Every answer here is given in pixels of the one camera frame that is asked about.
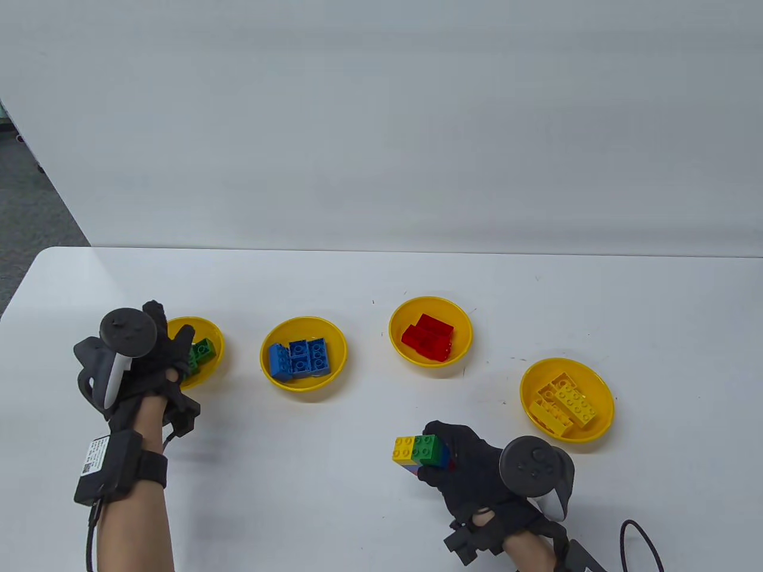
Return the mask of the person's left hand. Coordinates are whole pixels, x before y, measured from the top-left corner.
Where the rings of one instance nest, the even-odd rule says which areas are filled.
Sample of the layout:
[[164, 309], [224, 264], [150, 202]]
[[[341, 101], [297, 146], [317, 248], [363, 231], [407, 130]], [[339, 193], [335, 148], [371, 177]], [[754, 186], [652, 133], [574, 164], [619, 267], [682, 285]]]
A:
[[186, 397], [181, 387], [193, 370], [190, 356], [196, 332], [184, 325], [170, 337], [163, 305], [155, 300], [144, 303], [142, 311], [156, 326], [156, 343], [147, 355], [133, 360], [130, 370], [123, 374], [117, 400], [106, 414], [107, 425], [112, 433], [127, 430], [134, 424], [143, 398], [164, 397], [167, 404], [162, 425], [171, 425], [172, 435], [183, 437], [193, 431], [194, 420], [201, 413], [200, 404]]

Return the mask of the person's right hand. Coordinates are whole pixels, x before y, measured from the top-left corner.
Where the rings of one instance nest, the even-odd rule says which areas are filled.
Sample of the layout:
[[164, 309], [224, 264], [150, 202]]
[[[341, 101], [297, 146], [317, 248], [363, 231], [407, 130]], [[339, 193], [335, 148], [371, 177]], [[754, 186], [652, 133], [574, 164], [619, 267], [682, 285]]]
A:
[[430, 421], [449, 452], [446, 468], [425, 465], [417, 477], [442, 494], [452, 515], [446, 547], [465, 565], [485, 551], [504, 553], [518, 570], [566, 570], [569, 534], [562, 525], [574, 485], [570, 456], [534, 436], [491, 446], [465, 425]]

